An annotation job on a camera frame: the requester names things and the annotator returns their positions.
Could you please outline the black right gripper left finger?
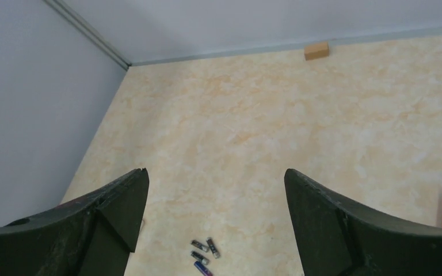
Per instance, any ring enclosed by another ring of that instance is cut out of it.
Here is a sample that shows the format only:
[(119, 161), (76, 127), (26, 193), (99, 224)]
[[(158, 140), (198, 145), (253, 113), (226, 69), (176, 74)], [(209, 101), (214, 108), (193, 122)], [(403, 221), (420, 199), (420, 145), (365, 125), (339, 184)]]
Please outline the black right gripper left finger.
[(136, 250), (148, 187), (147, 170), (137, 168), (0, 227), (0, 275), (123, 275)]

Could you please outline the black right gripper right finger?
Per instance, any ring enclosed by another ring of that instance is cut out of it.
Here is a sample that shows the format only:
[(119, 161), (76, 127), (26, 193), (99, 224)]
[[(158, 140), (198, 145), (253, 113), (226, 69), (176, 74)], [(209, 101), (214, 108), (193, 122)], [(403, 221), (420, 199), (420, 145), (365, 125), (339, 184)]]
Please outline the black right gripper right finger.
[(442, 275), (442, 228), (383, 213), (292, 168), (284, 184), (305, 275)]

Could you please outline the purple AAA battery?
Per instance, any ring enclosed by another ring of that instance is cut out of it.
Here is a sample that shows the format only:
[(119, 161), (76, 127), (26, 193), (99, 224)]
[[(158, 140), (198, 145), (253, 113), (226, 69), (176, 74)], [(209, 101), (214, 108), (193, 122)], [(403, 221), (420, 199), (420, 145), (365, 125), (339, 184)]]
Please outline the purple AAA battery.
[(194, 263), (195, 268), (198, 269), (199, 272), (202, 273), (203, 276), (213, 276), (213, 273), (205, 266), (203, 265), (201, 262), (196, 261)]

